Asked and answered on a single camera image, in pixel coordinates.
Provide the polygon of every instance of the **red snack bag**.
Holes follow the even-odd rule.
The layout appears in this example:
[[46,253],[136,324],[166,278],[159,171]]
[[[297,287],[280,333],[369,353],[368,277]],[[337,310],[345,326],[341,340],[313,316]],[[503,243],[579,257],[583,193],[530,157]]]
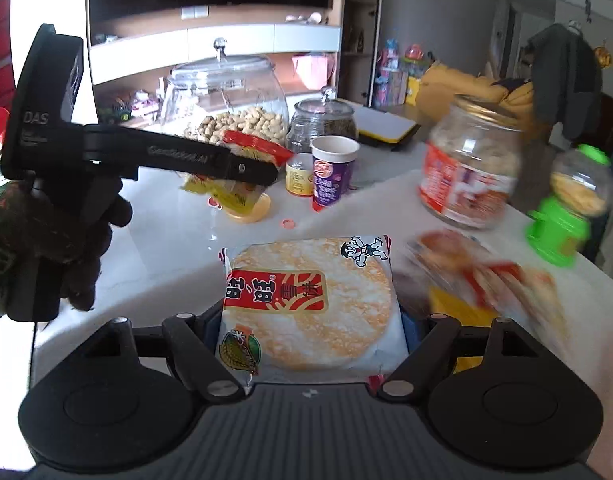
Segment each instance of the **red snack bag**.
[[[272,162],[276,168],[284,166],[286,161],[293,156],[293,152],[275,142],[241,132],[228,131],[222,140],[233,154]],[[238,214],[247,215],[266,188],[235,180],[189,175],[182,189],[199,194],[209,193],[223,207]]]

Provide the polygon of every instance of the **camouflage glove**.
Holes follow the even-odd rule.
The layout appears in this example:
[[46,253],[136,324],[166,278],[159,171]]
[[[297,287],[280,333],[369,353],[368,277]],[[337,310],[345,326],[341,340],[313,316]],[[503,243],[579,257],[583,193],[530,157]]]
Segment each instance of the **camouflage glove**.
[[44,256],[67,264],[62,297],[79,310],[90,310],[100,257],[109,249],[109,223],[123,227],[132,216],[130,204],[117,197],[104,218],[86,227],[48,201],[31,196],[22,181],[0,187],[0,316],[6,313],[11,270],[21,256]]

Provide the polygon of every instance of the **plastic wrapper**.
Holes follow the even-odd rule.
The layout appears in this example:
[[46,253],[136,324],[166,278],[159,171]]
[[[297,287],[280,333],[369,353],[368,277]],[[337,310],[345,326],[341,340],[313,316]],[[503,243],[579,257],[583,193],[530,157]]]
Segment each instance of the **plastic wrapper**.
[[242,384],[366,381],[407,357],[386,237],[222,251],[216,356]]
[[510,317],[560,357],[567,354],[563,307],[546,270],[505,260],[476,238],[448,229],[424,233],[411,250],[414,279],[427,289],[431,312],[470,326]]
[[[227,131],[223,141],[235,155],[272,162],[277,168],[284,166],[286,161],[293,156],[293,152],[275,142],[241,132]],[[253,210],[253,206],[266,188],[235,180],[221,180],[189,174],[182,189],[193,193],[209,194],[223,207],[237,214],[247,215]]]

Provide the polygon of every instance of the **green toy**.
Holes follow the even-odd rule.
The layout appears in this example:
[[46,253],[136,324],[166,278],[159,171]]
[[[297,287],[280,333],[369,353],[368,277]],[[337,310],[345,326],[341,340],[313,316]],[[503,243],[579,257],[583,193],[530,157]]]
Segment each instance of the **green toy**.
[[575,262],[577,251],[590,237],[588,218],[603,214],[613,192],[609,158],[601,150],[581,144],[558,155],[553,163],[553,194],[544,199],[526,230],[529,245],[558,267]]

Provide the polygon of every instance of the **glass jar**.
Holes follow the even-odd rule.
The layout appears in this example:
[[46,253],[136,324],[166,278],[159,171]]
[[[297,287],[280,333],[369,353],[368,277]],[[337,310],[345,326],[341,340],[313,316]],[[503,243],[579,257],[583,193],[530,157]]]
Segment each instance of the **glass jar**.
[[225,44],[218,38],[215,58],[171,71],[162,133],[220,144],[225,131],[236,130],[285,146],[288,108],[273,63],[266,56],[225,56]]
[[422,203],[458,226],[489,228],[502,217],[520,170],[517,118],[499,105],[456,95],[430,134]]
[[613,195],[610,160],[601,150],[581,144],[555,158],[551,188],[570,211],[587,217],[606,212]]
[[333,89],[321,89],[321,99],[305,99],[296,112],[286,137],[286,147],[294,153],[311,153],[311,140],[321,135],[339,135],[357,140],[359,134],[350,105],[331,99]]

